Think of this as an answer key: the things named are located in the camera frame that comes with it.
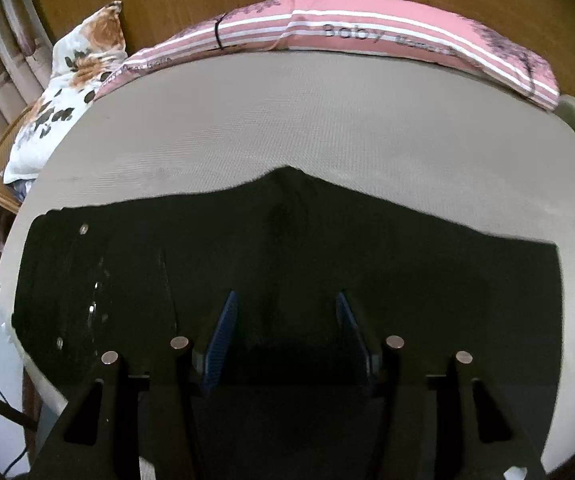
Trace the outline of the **floral white orange pillow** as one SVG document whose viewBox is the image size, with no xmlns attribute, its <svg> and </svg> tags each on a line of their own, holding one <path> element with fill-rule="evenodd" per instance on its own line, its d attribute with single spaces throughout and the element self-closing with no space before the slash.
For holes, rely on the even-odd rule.
<svg viewBox="0 0 575 480">
<path fill-rule="evenodd" d="M 22 119 L 11 146 L 2 172 L 5 185 L 38 177 L 104 81 L 126 60 L 122 10 L 120 0 L 112 1 L 56 42 L 48 86 Z"/>
</svg>

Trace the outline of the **black denim pants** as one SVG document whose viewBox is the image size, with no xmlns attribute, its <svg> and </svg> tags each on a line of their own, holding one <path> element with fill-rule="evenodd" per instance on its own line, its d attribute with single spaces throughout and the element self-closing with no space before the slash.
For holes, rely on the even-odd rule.
<svg viewBox="0 0 575 480">
<path fill-rule="evenodd" d="M 170 479 L 373 479 L 357 470 L 365 403 L 342 348 L 340 292 L 424 361 L 471 353 L 540 458 L 561 366 L 557 248 L 293 168 L 220 192 L 42 214 L 11 323 L 70 400 L 105 352 L 143 374 L 158 346 L 196 339 L 229 292 L 237 322 L 200 411 L 196 475 Z"/>
</svg>

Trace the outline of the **pink striped Baby pillow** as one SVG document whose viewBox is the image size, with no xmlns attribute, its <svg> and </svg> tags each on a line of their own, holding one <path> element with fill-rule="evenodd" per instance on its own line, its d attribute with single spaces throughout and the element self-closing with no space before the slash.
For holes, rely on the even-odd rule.
<svg viewBox="0 0 575 480">
<path fill-rule="evenodd" d="M 240 52 L 321 51 L 462 70 L 554 110 L 560 90 L 539 54 L 464 16 L 407 0 L 265 0 L 219 14 L 129 56 L 102 96 L 163 68 Z"/>
</svg>

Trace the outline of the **grey textured mattress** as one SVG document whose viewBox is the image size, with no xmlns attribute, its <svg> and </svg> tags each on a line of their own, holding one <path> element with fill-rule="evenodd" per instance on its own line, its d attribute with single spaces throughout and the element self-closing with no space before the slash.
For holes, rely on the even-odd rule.
<svg viewBox="0 0 575 480">
<path fill-rule="evenodd" d="M 292 166 L 480 231 L 561 252 L 562 383 L 542 460 L 575 453 L 575 131 L 491 84 L 404 60 L 239 53 L 126 84 L 41 171 L 0 260 L 14 306 L 32 221 L 51 209 L 230 188 Z"/>
</svg>

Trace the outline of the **wicker rattan chair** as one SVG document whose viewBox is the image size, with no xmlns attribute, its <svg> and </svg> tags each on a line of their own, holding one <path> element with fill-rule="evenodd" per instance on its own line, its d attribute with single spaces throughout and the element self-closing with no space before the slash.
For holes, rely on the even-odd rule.
<svg viewBox="0 0 575 480">
<path fill-rule="evenodd" d="M 10 188 L 3 183 L 2 173 L 9 161 L 12 144 L 16 134 L 18 133 L 21 122 L 25 119 L 25 116 L 31 109 L 31 105 L 26 106 L 24 110 L 22 110 L 22 113 L 19 114 L 18 117 L 10 123 L 10 125 L 8 125 L 8 128 L 0 139 L 0 207 L 6 211 L 10 211 L 11 214 L 18 213 L 21 203 L 15 198 Z"/>
</svg>

